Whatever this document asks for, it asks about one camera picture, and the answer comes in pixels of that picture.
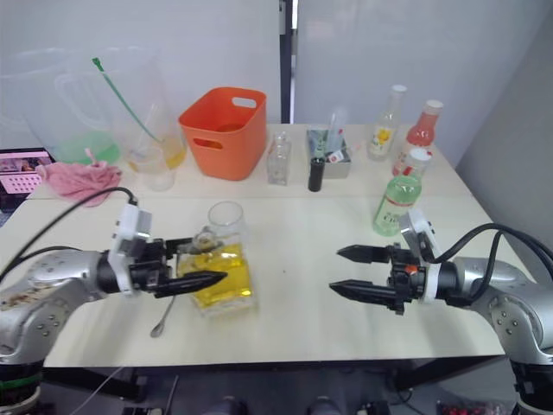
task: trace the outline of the black cylinder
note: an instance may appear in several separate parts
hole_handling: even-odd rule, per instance
[[[325,172],[325,159],[313,157],[311,159],[311,169],[309,171],[308,189],[312,192],[321,190],[322,175]]]
[[[438,290],[436,292],[436,298],[440,300],[447,299],[450,294],[456,293],[460,287],[458,287],[457,267],[453,262],[443,262],[440,266],[440,272],[438,274]]]
[[[102,252],[100,261],[98,262],[98,268],[96,270],[96,281],[98,288],[100,288],[106,294],[113,294],[114,292],[120,292],[118,285],[118,278],[115,272],[111,268],[110,263],[107,261],[109,251]]]

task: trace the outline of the red bottle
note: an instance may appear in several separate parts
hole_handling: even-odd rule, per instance
[[[405,141],[405,144],[399,152],[396,162],[394,163],[394,168],[391,171],[394,176],[397,176],[404,170],[406,167],[405,159],[412,149],[416,147],[428,149],[428,147],[432,144],[435,135],[435,123],[438,121],[442,108],[443,103],[441,101],[436,99],[426,101],[423,113],[419,117],[416,124],[413,125],[407,133],[407,141]]]

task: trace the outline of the plastic cup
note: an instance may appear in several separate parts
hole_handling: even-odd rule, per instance
[[[207,213],[209,226],[220,238],[236,236],[245,239],[244,209],[235,201],[220,201]]]
[[[162,192],[173,186],[175,171],[169,169],[163,151],[149,147],[133,154],[132,162],[144,185],[156,192]]]

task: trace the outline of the gray wall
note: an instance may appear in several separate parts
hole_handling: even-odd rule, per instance
[[[553,12],[457,171],[492,219],[553,248]],[[513,247],[535,279],[539,261]]]

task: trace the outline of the small glass bottle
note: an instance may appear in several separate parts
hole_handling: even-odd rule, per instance
[[[288,184],[291,149],[292,143],[285,132],[273,136],[267,154],[267,178],[270,184]]]
[[[422,147],[427,150],[434,142],[435,137],[435,123],[438,121],[440,112],[442,112],[443,103],[436,99],[430,99],[426,101],[423,113],[419,117],[415,125],[411,127],[407,133],[407,138],[403,148],[397,156],[397,160],[394,163],[392,174],[394,176],[399,175],[405,168],[405,160],[411,149]]]
[[[409,153],[409,167],[404,174],[390,180],[377,214],[374,216],[373,228],[382,236],[394,236],[399,232],[397,218],[407,213],[420,196],[423,185],[424,170],[430,162],[431,155],[423,149],[413,149]]]
[[[386,110],[380,115],[367,143],[367,155],[372,160],[384,160],[390,152],[400,121],[400,110],[407,87],[394,85],[390,90]]]

